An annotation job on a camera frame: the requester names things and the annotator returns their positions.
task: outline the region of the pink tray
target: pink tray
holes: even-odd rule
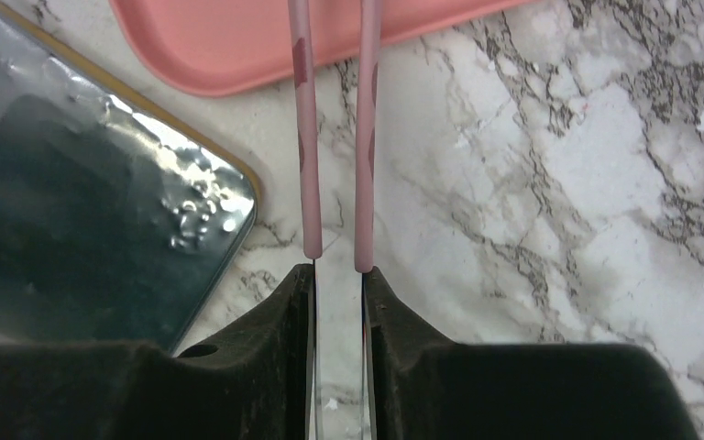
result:
[[[292,75],[287,0],[109,0],[136,54],[164,82],[222,96]],[[384,0],[393,43],[530,0]],[[359,0],[312,0],[317,65],[357,54]]]

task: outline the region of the air bubble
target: air bubble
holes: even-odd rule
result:
[[[169,246],[172,249],[186,249],[188,246],[190,246],[190,243],[177,236],[173,236],[169,242]]]
[[[232,232],[234,229],[236,229],[236,221],[232,218],[225,220],[223,223],[223,230],[226,232]]]
[[[193,203],[192,200],[185,200],[182,202],[181,208],[186,213],[194,213],[198,210],[198,207],[195,206],[195,203]]]
[[[197,181],[192,185],[192,188],[204,199],[212,195],[212,188],[209,186],[208,181]]]

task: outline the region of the white marble surface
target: white marble surface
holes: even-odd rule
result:
[[[212,334],[303,261],[291,83],[179,93],[105,0],[34,1],[10,3],[261,176],[258,225],[186,344]],[[359,435],[356,71],[317,83],[334,439]],[[379,72],[377,264],[402,299],[459,341],[642,345],[704,436],[704,0],[544,0],[385,49]]]

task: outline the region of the pink pattern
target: pink pattern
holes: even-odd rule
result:
[[[303,172],[303,139],[301,133],[298,133],[298,168]]]
[[[298,38],[292,47],[292,67],[295,70],[295,88],[309,81],[309,67],[306,65],[306,40]]]
[[[372,94],[374,97],[374,107],[376,107],[377,92],[379,90],[379,64],[378,63],[376,63],[374,65],[374,77],[373,77],[373,82],[371,84],[371,88],[373,89]]]
[[[376,128],[371,130],[371,148],[368,149],[368,165],[371,167],[371,178],[374,176],[374,149],[376,149]]]

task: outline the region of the circular hole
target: circular hole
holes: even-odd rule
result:
[[[217,351],[217,347],[211,344],[199,344],[191,346],[180,354],[180,358],[201,358],[209,356]]]

